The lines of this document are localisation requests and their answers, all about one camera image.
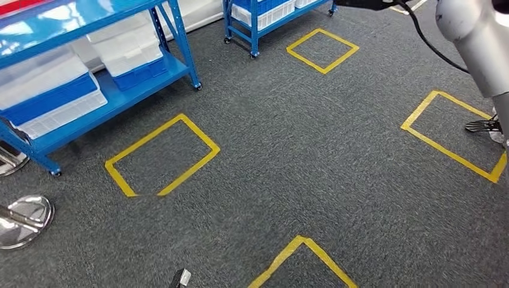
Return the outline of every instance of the blue plastic bin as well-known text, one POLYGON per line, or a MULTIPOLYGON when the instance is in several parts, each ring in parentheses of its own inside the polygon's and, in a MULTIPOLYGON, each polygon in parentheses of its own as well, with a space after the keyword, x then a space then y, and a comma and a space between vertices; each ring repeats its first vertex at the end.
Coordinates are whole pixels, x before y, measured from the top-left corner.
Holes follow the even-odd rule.
MULTIPOLYGON (((288 0, 261 0, 258 1, 258 16, 269 12, 288 0)), ((251 12, 251 0, 233 0, 233 3, 251 12)))
POLYGON ((86 73, 62 86, 39 94, 8 109, 0 110, 0 116, 18 126, 95 90, 97 90, 97 86, 94 80, 92 80, 90 74, 86 73))
POLYGON ((113 77, 113 81, 115 81, 118 89, 124 91, 142 83, 143 81, 161 75, 166 72, 166 70, 163 56, 155 61, 136 67, 122 75, 113 77))

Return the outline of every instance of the shelf frame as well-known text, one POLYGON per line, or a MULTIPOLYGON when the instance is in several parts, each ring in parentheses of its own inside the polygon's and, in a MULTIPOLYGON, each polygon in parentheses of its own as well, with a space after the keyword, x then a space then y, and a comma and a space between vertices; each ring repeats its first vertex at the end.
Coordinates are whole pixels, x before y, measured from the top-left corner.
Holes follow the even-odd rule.
MULTIPOLYGON (((71 2, 77 3, 80 1, 88 1, 87 4, 90 4, 99 0, 74 0, 71 2)), ((15 131, 6 119, 0 119, 0 139, 28 155, 28 157, 42 165, 55 176, 61 174, 61 168, 58 163, 52 161, 47 156, 49 153, 68 144, 182 77, 190 76, 192 85, 196 89, 201 89, 202 87, 196 72, 191 50, 189 49, 187 34, 185 33, 177 0, 110 1, 113 5, 118 4, 117 10, 110 11, 110 13, 107 14, 97 15, 97 17, 94 17, 93 14, 89 15, 88 18, 83 17, 80 26, 70 31, 62 31, 59 30, 58 27, 53 27, 54 31, 51 31, 51 27, 49 27, 40 35, 35 33, 22 39, 24 42, 20 41, 17 46, 18 48, 12 53, 5 53, 4 51, 2 56, 0 56, 1 69, 68 43, 69 41, 80 38, 85 34, 113 24, 143 10, 149 10, 150 12, 163 51, 163 60, 167 68, 165 73, 144 81, 128 90, 120 91, 106 70, 99 71, 95 75, 108 103, 34 140, 25 140, 22 135, 20 136, 22 133, 15 131), (175 26, 173 26, 170 18, 162 7, 162 3, 164 2, 168 2, 172 9, 175 26), (156 12, 155 7, 159 7, 160 14, 156 12), (170 53, 158 15, 162 15, 164 21, 166 21, 168 27, 170 27, 170 31, 181 51, 184 62, 181 62, 170 53)), ((9 28, 10 25, 29 20, 32 20, 32 23, 36 23, 44 13, 58 7, 66 6, 69 2, 69 0, 54 0, 48 4, 43 4, 8 18, 0 19, 0 40, 5 40, 2 38, 6 37, 5 34, 1 33, 3 28, 9 28)))
MULTIPOLYGON (((294 12, 285 16, 284 18, 278 20, 276 23, 271 24, 270 26, 258 31, 258 0, 251 0, 251 27, 246 23, 236 20, 232 17, 232 6, 233 0, 223 0, 223 11, 224 11, 224 30, 226 34, 226 38, 224 39, 225 43, 229 43, 233 38, 233 35, 237 35, 241 37, 244 41, 248 42, 251 45, 251 58, 256 58, 260 55, 258 42, 259 39, 270 32, 276 30, 277 28, 287 24, 288 22, 308 13, 311 10, 314 10, 318 6, 329 2, 330 0, 317 0, 309 5, 306 5, 303 8, 296 8, 294 12), (250 31, 250 35, 247 35, 236 28, 233 24, 238 24, 244 29, 250 31)), ((336 4, 334 2, 331 5, 331 9, 329 10, 329 16, 332 17, 334 13, 338 10, 336 4)))

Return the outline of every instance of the chrome post base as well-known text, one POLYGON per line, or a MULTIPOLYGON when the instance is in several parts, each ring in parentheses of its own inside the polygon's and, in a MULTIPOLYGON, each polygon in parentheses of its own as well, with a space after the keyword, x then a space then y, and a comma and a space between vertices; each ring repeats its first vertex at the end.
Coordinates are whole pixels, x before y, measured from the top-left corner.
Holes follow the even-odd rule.
POLYGON ((34 240, 50 223, 55 208, 44 196, 25 196, 0 207, 0 249, 20 248, 34 240))
POLYGON ((25 154, 14 150, 5 142, 0 142, 0 177, 18 171, 28 160, 29 158, 25 154))

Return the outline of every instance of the white plastic container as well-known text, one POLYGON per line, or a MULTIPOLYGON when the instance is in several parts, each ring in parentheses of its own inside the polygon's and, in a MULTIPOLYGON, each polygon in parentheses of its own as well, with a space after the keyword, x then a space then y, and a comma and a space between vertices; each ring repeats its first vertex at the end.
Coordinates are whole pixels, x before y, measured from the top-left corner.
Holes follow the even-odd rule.
POLYGON ((296 0, 295 1, 295 8, 304 8, 306 6, 308 6, 309 4, 311 3, 315 3, 316 1, 319 1, 319 0, 296 0))
POLYGON ((4 110, 64 85, 88 72, 68 47, 59 47, 0 70, 0 109, 4 110))
POLYGON ((25 132, 31 139, 36 139, 104 106, 106 103, 106 98, 98 88, 92 93, 15 127, 25 132))
POLYGON ((159 40, 156 39, 151 43, 142 44, 127 53, 115 55, 111 58, 102 56, 101 60, 110 75, 116 77, 161 57, 163 57, 163 54, 159 48, 159 40))
MULTIPOLYGON (((270 25, 293 13, 294 11, 295 0, 290 0, 272 10, 269 10, 264 14, 261 14, 258 16, 258 31, 269 27, 270 25)), ((251 12, 247 11, 246 9, 233 4, 232 17, 246 23, 249 27, 251 27, 251 12)))
POLYGON ((115 22, 101 30, 87 34, 86 37, 90 43, 95 44, 145 25, 152 25, 152 20, 148 11, 143 11, 124 20, 115 22))
POLYGON ((163 57, 152 23, 92 46, 113 77, 163 57))

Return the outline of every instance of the blue shelving unit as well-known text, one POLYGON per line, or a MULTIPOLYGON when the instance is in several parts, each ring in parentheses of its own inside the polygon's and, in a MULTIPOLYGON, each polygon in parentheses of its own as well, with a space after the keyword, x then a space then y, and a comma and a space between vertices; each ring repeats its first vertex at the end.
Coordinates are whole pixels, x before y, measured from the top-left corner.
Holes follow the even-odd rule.
POLYGON ((96 73, 95 76, 108 103, 73 122, 26 142, 4 121, 0 121, 0 139, 28 155, 55 176, 61 174, 61 168, 47 157, 49 153, 184 76, 190 76, 196 89, 201 90, 202 87, 189 49, 177 0, 109 0, 109 2, 111 6, 104 7, 101 5, 104 1, 100 0, 54 0, 0 19, 0 69, 78 39, 143 10, 149 10, 151 13, 161 41, 166 72, 123 91, 118 89, 107 71, 96 73), (166 1, 172 9, 175 26, 164 12, 162 3, 166 1), (170 27, 184 62, 170 53, 155 7, 159 8, 163 19, 170 27), (73 12, 69 12, 68 19, 48 17, 55 15, 55 11, 65 10, 73 12))
MULTIPOLYGON (((229 44, 233 37, 233 34, 241 37, 249 44, 251 44, 250 56, 251 59, 255 59, 258 55, 260 55, 260 51, 258 51, 258 40, 261 37, 267 35, 269 32, 283 26, 284 24, 287 24, 288 22, 294 20, 295 18, 302 16, 303 14, 306 14, 307 12, 329 1, 330 0, 317 0, 316 2, 311 3, 303 8, 300 9, 296 8, 293 13, 280 19, 276 23, 273 23, 272 25, 258 31, 258 0, 251 0, 251 9, 249 9, 249 11, 251 12, 251 27, 249 27, 244 22, 236 20, 235 18, 232 17, 233 0, 223 0, 224 26, 226 32, 226 38, 224 39, 224 42, 226 44, 229 44), (245 29, 249 30, 250 35, 246 35, 242 31, 234 27, 233 23, 237 23, 240 26, 244 27, 245 29)), ((329 16, 332 17, 334 15, 334 12, 336 11, 337 6, 336 4, 332 3, 331 9, 329 10, 329 16)))

